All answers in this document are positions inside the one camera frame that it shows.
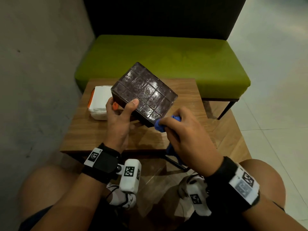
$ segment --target person's left hand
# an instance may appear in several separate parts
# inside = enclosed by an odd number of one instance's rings
[[[110,147],[119,153],[127,147],[128,145],[128,133],[130,127],[130,117],[132,112],[137,108],[139,104],[138,99],[130,101],[124,108],[121,114],[120,110],[114,111],[112,109],[114,101],[110,97],[107,104],[107,136],[104,141],[105,146]]]

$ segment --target hand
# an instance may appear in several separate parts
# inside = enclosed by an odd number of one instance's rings
[[[174,115],[180,116],[182,121],[165,117],[159,124],[166,125],[167,138],[175,152],[197,173],[205,177],[212,175],[220,167],[223,156],[189,109],[182,107]]]
[[[104,141],[105,146],[110,147],[119,153],[128,145],[128,133],[130,127],[130,117],[132,112],[137,108],[139,104],[138,99],[130,101],[120,114],[120,110],[114,111],[112,104],[114,103],[113,98],[110,97],[107,104],[107,137]]]

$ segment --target gray wall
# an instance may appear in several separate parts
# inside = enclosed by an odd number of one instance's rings
[[[16,230],[18,189],[67,131],[94,35],[82,0],[0,0],[0,27],[0,226]]]

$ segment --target black backrest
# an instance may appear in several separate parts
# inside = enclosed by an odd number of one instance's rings
[[[102,34],[226,40],[246,0],[83,0]]]

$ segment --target shorts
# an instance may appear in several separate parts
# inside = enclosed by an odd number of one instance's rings
[[[19,227],[19,231],[29,231],[34,225],[49,211],[52,206],[40,210],[39,212],[33,214],[31,217],[23,221]],[[106,230],[126,230],[129,231],[119,220],[114,212],[112,206],[110,206],[105,200],[101,200],[99,203],[94,217],[92,219],[91,225],[88,230],[96,230],[98,227],[104,227]],[[212,214],[209,217],[201,217],[196,212],[194,212],[191,217],[181,224],[176,231],[187,231],[190,229],[199,230],[200,227],[206,228],[206,230],[221,230],[221,229],[232,229],[233,230],[252,230],[247,221],[239,215],[226,215]]]

